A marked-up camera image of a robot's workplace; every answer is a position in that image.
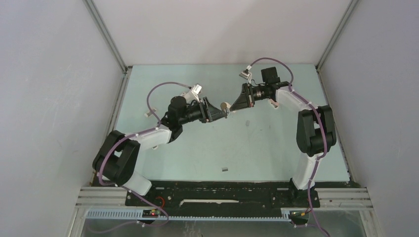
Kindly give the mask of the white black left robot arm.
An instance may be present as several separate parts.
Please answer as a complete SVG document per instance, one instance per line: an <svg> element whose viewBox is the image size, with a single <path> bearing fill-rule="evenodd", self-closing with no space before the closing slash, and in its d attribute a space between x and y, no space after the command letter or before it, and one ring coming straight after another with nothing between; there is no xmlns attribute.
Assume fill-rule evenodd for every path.
<svg viewBox="0 0 419 237"><path fill-rule="evenodd" d="M151 189L151 181L135 169L138 154L173 142L182 133L183 125L189 122L214 122L227 115L226 111L214 107L207 97L187 102L183 96L175 96L157 127L132 134L111 131L93 160L92 167L100 178L106 177L111 184L136 192L137 199L143 205L152 205L156 192Z"/></svg>

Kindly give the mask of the pink stapler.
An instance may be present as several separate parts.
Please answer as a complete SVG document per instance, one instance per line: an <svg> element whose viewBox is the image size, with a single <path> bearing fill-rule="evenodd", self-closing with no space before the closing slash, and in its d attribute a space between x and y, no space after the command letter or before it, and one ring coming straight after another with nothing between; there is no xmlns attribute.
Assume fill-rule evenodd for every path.
<svg viewBox="0 0 419 237"><path fill-rule="evenodd" d="M268 100L269 105L273 108L273 109L278 109L280 104L276 101L274 101L273 99L269 99Z"/></svg>

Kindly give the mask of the beige stapler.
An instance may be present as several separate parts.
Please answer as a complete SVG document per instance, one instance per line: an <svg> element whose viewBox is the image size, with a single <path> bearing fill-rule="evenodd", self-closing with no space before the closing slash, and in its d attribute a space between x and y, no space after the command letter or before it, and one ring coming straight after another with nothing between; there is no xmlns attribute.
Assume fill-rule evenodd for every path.
<svg viewBox="0 0 419 237"><path fill-rule="evenodd" d="M220 104L221 110L224 111L226 114L229 114L230 113L230 107L231 107L231 105L229 103L227 103L227 102L222 102Z"/></svg>

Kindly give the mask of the white staple tray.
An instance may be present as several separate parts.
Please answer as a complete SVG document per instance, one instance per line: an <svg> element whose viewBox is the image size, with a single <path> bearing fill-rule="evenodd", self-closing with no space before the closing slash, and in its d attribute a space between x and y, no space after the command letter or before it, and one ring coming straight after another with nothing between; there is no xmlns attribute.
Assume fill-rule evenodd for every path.
<svg viewBox="0 0 419 237"><path fill-rule="evenodd" d="M145 117L149 118L150 116L152 116L155 112L157 111L156 108L152 108L151 110L148 110L147 112L144 113Z"/></svg>

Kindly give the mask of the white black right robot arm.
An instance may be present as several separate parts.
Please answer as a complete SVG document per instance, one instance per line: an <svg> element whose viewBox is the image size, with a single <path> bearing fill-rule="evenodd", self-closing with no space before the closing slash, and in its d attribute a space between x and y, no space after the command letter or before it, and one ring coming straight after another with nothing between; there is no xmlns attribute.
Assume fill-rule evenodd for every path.
<svg viewBox="0 0 419 237"><path fill-rule="evenodd" d="M270 100L274 105L283 105L297 114L296 143L301 151L297 170L291 181L294 189L287 193L288 202L301 206L307 200L307 193L314 186L320 160L336 144L335 121L330 106L316 106L293 88L288 81L280 81L275 67L261 70L262 83L252 85L251 66L240 72L247 80L242 85L236 101L228 110L238 111L251 108L256 101Z"/></svg>

